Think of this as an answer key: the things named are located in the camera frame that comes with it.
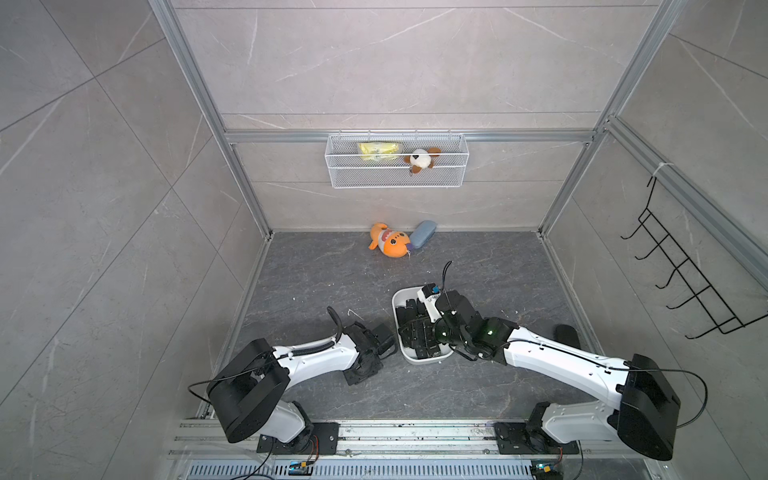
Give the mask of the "white storage box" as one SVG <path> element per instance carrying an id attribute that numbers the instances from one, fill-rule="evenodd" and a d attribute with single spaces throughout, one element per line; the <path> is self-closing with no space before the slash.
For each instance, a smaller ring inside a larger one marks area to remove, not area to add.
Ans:
<path id="1" fill-rule="evenodd" d="M 440 363 L 453 354 L 443 343 L 447 333 L 436 308 L 440 293 L 439 287 L 430 283 L 401 289 L 392 297 L 399 348 L 413 365 Z"/>

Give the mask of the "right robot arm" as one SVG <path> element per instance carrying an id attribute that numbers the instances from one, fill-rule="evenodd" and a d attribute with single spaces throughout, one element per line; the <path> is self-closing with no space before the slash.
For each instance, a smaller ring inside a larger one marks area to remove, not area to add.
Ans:
<path id="1" fill-rule="evenodd" d="M 584 351 L 568 325 L 545 338 L 499 317 L 484 317 L 456 290 L 434 283 L 392 297 L 398 343 L 412 364 L 453 354 L 530 370 L 591 396 L 570 405 L 540 402 L 524 426 L 530 449 L 580 441 L 619 440 L 658 461 L 673 457 L 682 402 L 668 381 L 670 369 L 636 354 L 630 360 Z"/>

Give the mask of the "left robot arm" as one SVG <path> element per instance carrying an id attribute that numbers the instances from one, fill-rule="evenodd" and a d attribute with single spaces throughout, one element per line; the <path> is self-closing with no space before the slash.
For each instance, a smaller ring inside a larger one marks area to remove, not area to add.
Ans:
<path id="1" fill-rule="evenodd" d="M 394 352 L 395 336 L 384 323 L 369 329 L 355 321 L 345 326 L 338 313 L 327 312 L 336 330 L 328 338 L 294 346 L 272 346 L 258 338 L 248 343 L 214 378 L 194 382 L 187 390 L 214 411 L 231 444 L 265 437 L 291 453 L 312 456 L 330 451 L 325 436 L 338 426 L 313 423 L 297 402 L 284 394 L 316 377 L 340 372 L 354 386 L 376 375 Z"/>

